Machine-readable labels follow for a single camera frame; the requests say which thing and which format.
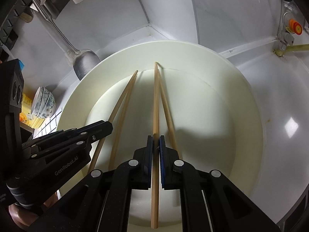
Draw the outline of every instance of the white bowl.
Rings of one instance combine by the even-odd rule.
[[[38,118],[50,118],[56,110],[56,102],[53,94],[44,88],[44,95],[41,101],[40,109],[37,114]]]
[[[154,62],[163,83],[183,159],[196,169],[223,172],[250,195],[263,152],[263,128],[249,83],[236,67],[214,51],[179,41],[143,43],[119,51],[89,72],[63,109],[57,129],[107,120],[130,76],[139,70],[123,125],[115,166],[132,159],[152,134]],[[115,129],[117,118],[113,123]],[[112,133],[105,140],[96,168],[107,171]],[[164,113],[160,135],[170,146]],[[93,144],[93,155],[97,143]],[[62,188],[66,193],[87,173],[84,167]],[[150,231],[150,190],[133,190],[128,231]],[[181,231],[179,192],[160,190],[159,231]]]
[[[43,94],[44,94],[44,87],[39,87],[37,89],[37,92],[34,96],[33,102],[32,102],[32,106],[31,106],[31,115],[35,115],[37,116],[39,113],[39,109],[40,109],[40,105],[42,102],[42,98],[43,98]]]

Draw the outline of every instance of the bowl rim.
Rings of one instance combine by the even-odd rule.
[[[34,114],[34,109],[36,108],[36,106],[37,106],[38,103],[39,103],[39,102],[38,102],[38,97],[39,97],[40,92],[41,92],[41,86],[39,86],[39,88],[37,89],[37,92],[36,92],[36,94],[35,94],[35,96],[34,96],[34,99],[33,99],[33,101],[32,101],[31,112],[30,112],[31,115]],[[39,104],[39,110],[40,110],[40,106],[41,106],[41,103],[42,103],[42,99],[43,99],[43,97],[41,98],[41,101],[40,101],[40,104]]]
[[[47,97],[47,101],[48,101],[48,99],[49,99],[49,95],[50,95],[50,91],[49,90],[47,90],[45,87],[43,87],[43,97],[44,97],[44,93],[45,93],[45,91],[48,91],[49,93],[48,93],[48,97]],[[42,100],[41,100],[41,103],[40,103],[40,108],[39,108],[39,111],[38,111],[38,113],[37,113],[37,115],[36,115],[36,117],[38,117],[39,115],[41,115],[41,113],[42,113],[42,111],[43,111],[43,109],[45,108],[45,106],[46,106],[46,103],[45,103],[45,101],[43,101],[43,97],[42,97]]]
[[[55,98],[54,95],[49,91],[47,101],[46,101],[46,103],[44,103],[44,106],[43,106],[42,110],[46,107],[46,104],[47,104],[48,100],[50,99],[50,97]],[[51,111],[50,113],[48,113],[46,117],[41,117],[41,114],[42,114],[43,112],[40,113],[40,111],[39,111],[37,117],[38,117],[38,118],[50,118],[51,116],[54,115],[55,110],[56,110],[56,107],[57,107],[57,104],[56,104],[56,102],[55,102],[55,104],[53,105],[52,111]]]

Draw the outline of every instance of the ladle handle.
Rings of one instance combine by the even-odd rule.
[[[34,6],[37,8],[40,15],[44,18],[44,20],[48,21],[56,30],[56,32],[61,36],[61,38],[65,41],[65,43],[72,49],[72,51],[75,53],[75,55],[80,54],[80,51],[76,49],[69,40],[65,37],[65,35],[61,32],[61,30],[57,27],[57,25],[54,23],[52,19],[52,15],[49,13],[47,8],[45,6],[40,5],[40,0],[32,0]]]

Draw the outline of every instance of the yellow package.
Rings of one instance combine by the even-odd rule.
[[[37,118],[31,115],[31,106],[32,106],[32,100],[23,93],[20,122],[23,122],[24,124],[30,126],[31,128],[37,129],[44,122],[44,119]]]

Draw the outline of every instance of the stainless steel ladle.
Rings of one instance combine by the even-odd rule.
[[[65,43],[72,50],[72,52],[75,53],[75,55],[73,56],[73,69],[78,79],[81,80],[89,71],[92,70],[92,68],[94,68],[101,61],[100,58],[92,50],[76,49],[54,23],[52,15],[47,10],[47,8],[40,5],[40,0],[32,0],[32,2],[42,16],[42,18],[53,26],[53,28],[65,41]]]

